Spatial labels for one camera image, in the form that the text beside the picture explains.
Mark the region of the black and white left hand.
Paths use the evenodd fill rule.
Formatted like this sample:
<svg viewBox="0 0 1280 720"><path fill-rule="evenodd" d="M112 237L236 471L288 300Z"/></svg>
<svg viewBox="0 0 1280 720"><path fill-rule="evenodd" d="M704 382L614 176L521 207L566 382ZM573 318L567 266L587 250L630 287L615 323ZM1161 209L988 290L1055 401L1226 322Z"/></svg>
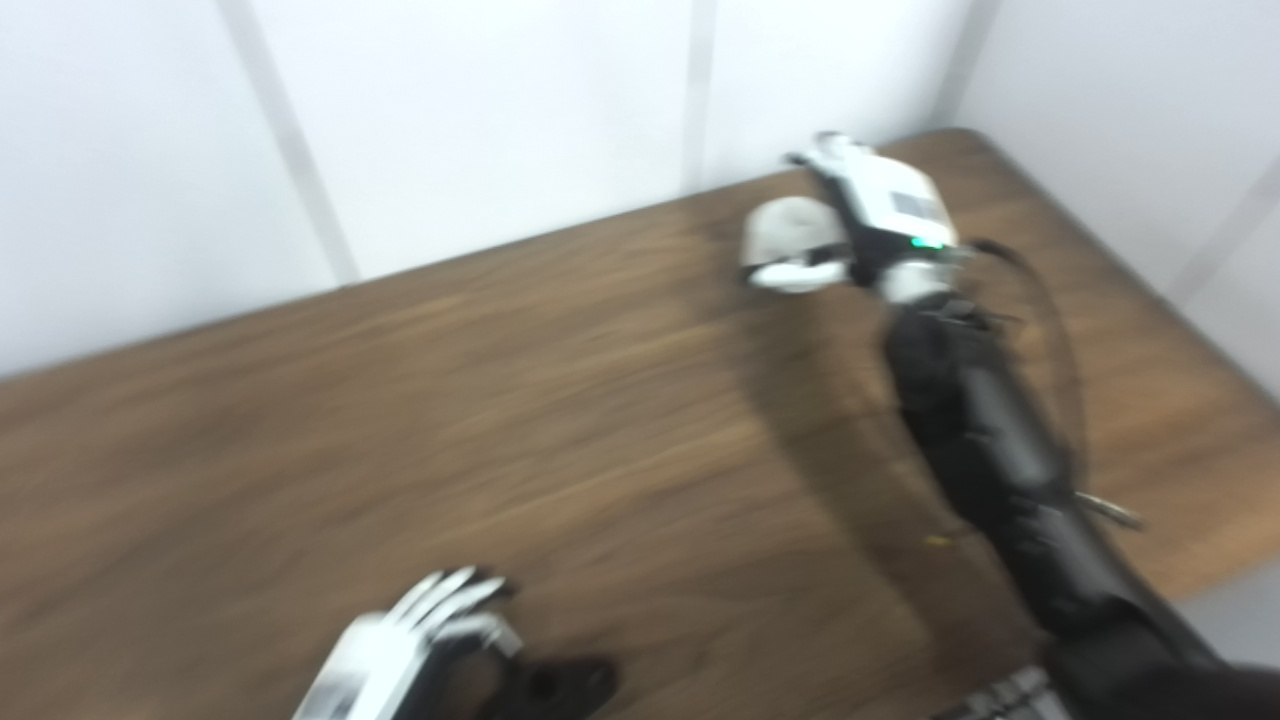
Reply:
<svg viewBox="0 0 1280 720"><path fill-rule="evenodd" d="M515 594L483 568L436 570L389 609L357 616L303 694L296 719L435 719L454 670L476 653L512 664L524 642L494 602Z"/></svg>

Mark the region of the black and white right hand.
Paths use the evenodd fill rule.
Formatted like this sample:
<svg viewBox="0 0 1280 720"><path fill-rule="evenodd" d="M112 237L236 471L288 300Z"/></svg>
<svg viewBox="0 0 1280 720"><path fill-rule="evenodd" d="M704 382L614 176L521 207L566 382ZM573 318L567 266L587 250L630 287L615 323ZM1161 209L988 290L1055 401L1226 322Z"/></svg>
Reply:
<svg viewBox="0 0 1280 720"><path fill-rule="evenodd" d="M928 174L836 132L785 160L820 197L776 199L748 214L746 284L778 293L854 284L900 306L955 291L959 234Z"/></svg>

